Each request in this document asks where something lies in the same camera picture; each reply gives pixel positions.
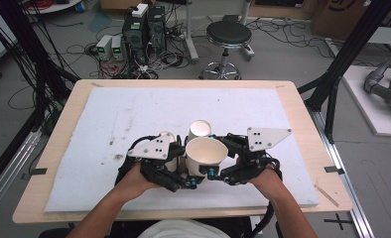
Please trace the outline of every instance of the white paper sheet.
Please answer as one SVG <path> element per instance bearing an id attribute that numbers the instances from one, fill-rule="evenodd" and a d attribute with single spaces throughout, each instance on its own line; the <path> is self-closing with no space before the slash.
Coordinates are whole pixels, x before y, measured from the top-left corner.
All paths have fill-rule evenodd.
<path id="1" fill-rule="evenodd" d="M 162 131 L 188 134 L 195 120 L 212 133 L 246 135 L 248 127 L 290 128 L 274 89 L 97 87 L 73 132 L 56 175 L 46 211 L 87 211 L 112 189 L 131 144 Z M 282 164 L 284 183 L 300 205 L 318 198 L 293 135 L 268 152 Z M 227 158 L 222 168 L 234 164 Z M 251 184 L 229 186 L 204 180 L 196 190 L 151 189 L 125 210 L 265 206 Z"/>

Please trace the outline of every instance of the hand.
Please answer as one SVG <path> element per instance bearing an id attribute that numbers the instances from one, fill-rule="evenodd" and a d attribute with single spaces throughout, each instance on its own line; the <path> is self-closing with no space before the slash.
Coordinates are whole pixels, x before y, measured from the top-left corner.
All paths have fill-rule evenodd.
<path id="1" fill-rule="evenodd" d="M 143 192 L 150 188 L 159 187 L 158 185 L 147 181 L 140 173 L 140 163 L 125 175 L 125 177 L 110 191 L 117 199 L 123 203 L 139 197 Z"/>
<path id="2" fill-rule="evenodd" d="M 269 200 L 276 199 L 288 192 L 271 165 L 268 165 L 257 178 L 253 178 L 249 182 L 254 184 Z"/>

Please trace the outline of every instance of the power strip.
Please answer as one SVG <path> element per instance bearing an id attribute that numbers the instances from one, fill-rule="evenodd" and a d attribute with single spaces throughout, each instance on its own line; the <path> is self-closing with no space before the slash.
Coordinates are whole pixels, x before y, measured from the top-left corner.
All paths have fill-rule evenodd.
<path id="1" fill-rule="evenodd" d="M 144 3 L 139 3 L 139 5 L 137 5 L 137 11 L 134 10 L 131 15 L 133 17 L 143 17 L 144 14 L 147 12 L 147 9 L 149 8 L 149 6 L 147 4 L 144 4 Z"/>

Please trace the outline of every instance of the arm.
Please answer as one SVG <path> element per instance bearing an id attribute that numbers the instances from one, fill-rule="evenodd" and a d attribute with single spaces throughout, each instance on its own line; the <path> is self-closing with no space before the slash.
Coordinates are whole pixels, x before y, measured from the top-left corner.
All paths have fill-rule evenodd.
<path id="1" fill-rule="evenodd" d="M 270 167 L 250 182 L 273 204 L 285 238 L 317 237 L 297 201 Z"/>
<path id="2" fill-rule="evenodd" d="M 157 187 L 154 183 L 146 181 L 140 174 L 140 164 L 133 169 L 112 188 L 84 219 L 67 236 L 73 237 L 104 237 L 106 231 L 118 215 L 121 207 L 149 188 Z"/>

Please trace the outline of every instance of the black chair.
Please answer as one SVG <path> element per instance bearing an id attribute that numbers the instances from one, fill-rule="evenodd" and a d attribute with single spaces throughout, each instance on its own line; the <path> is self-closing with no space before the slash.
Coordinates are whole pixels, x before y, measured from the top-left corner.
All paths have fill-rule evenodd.
<path id="1" fill-rule="evenodd" d="M 219 21 L 208 25 L 206 36 L 213 44 L 223 47 L 224 52 L 220 62 L 209 63 L 201 72 L 199 78 L 241 79 L 241 72 L 227 61 L 230 49 L 245 48 L 251 42 L 251 31 L 244 25 L 232 21 Z"/>

